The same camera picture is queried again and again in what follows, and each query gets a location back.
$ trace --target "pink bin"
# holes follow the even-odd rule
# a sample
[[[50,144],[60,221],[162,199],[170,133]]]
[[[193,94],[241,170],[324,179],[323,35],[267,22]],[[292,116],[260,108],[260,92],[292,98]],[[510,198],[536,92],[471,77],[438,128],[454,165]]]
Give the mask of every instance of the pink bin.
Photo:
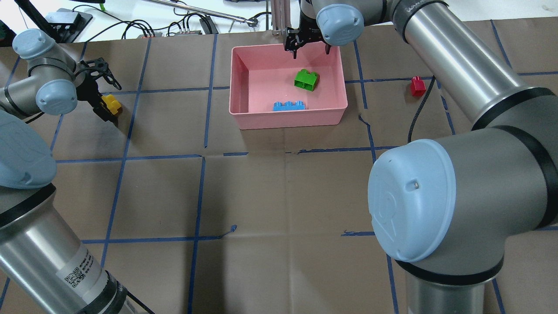
[[[336,125],[347,108],[339,47],[325,54],[325,44],[307,44],[297,59],[282,44],[233,48],[229,112],[241,130]],[[311,92],[295,87],[301,69],[317,72]],[[303,101],[306,110],[273,112],[275,102]]]

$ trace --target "blue plastic cap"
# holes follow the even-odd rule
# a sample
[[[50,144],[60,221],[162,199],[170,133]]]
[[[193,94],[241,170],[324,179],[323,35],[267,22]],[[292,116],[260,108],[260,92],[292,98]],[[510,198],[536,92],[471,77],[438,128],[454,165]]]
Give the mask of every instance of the blue plastic cap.
[[[50,115],[64,115],[78,105],[78,96],[72,82],[55,79],[47,82],[37,92],[37,106]]]
[[[330,4],[316,16],[325,42],[331,46],[344,46],[355,41],[364,31],[364,17],[348,4]]]
[[[29,125],[0,110],[0,185],[37,189],[56,175],[50,148]]]
[[[22,59],[29,60],[49,51],[55,43],[45,32],[32,28],[18,34],[12,46]]]
[[[455,170],[436,141],[389,150],[374,163],[368,207],[376,237],[394,259],[414,263],[440,245],[455,210]]]

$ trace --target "building block stud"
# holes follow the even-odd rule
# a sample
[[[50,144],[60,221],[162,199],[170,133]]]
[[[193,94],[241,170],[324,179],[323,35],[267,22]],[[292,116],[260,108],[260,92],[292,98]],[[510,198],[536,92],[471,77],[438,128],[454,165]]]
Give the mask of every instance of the building block stud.
[[[426,93],[426,84],[420,77],[411,79],[411,94],[414,97],[422,97]]]
[[[291,111],[291,110],[305,110],[306,105],[303,101],[297,101],[292,103],[291,101],[285,102],[283,105],[281,102],[276,102],[273,104],[273,111]]]
[[[302,69],[296,75],[295,86],[313,92],[314,89],[316,88],[319,79],[320,76],[318,73],[316,72],[310,73],[308,72],[308,70]]]

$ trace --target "white background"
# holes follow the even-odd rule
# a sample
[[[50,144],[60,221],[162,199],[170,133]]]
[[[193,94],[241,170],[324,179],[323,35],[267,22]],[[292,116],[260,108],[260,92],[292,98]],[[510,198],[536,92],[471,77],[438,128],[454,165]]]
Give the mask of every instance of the white background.
[[[225,12],[245,18],[250,18],[266,9],[265,1],[234,3],[225,0],[185,0],[185,2],[194,7]],[[558,16],[558,0],[446,0],[446,2],[450,5],[451,10],[464,21]],[[56,11],[58,8],[72,9],[77,5],[84,4],[70,0],[32,0],[32,3],[43,15]],[[123,20],[143,19],[148,21],[153,28],[167,26],[170,22],[177,21],[181,18],[175,16],[170,7],[148,3],[142,0],[107,0],[105,7],[107,12]],[[291,0],[291,7],[292,23],[296,26],[299,16],[297,0]],[[91,8],[82,7],[77,9],[77,11],[80,10],[92,14],[94,18],[86,27],[85,31],[78,37],[77,41],[85,41],[102,29],[117,22],[111,17]],[[30,28],[35,27],[27,16],[25,19]],[[0,0],[0,20],[4,21],[4,23],[16,33],[20,33],[26,29],[23,18],[13,0]],[[198,20],[199,19],[196,17],[190,20],[191,29],[201,30]],[[262,16],[260,21],[262,23],[256,28],[249,28],[246,24],[235,23],[232,32],[265,30],[265,17]],[[214,22],[219,32],[229,31],[230,21],[214,18]],[[95,40],[120,39],[125,27],[125,25],[116,26],[98,36]],[[134,38],[140,34],[140,30],[133,28],[128,32],[128,38]]]

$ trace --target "green object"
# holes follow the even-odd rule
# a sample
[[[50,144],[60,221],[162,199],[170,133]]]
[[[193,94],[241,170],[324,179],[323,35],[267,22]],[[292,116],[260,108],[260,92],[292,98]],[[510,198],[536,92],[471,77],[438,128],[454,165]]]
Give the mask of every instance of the green object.
[[[295,78],[295,86],[313,92],[318,83],[320,75],[316,72],[308,72],[306,69],[300,70]]]

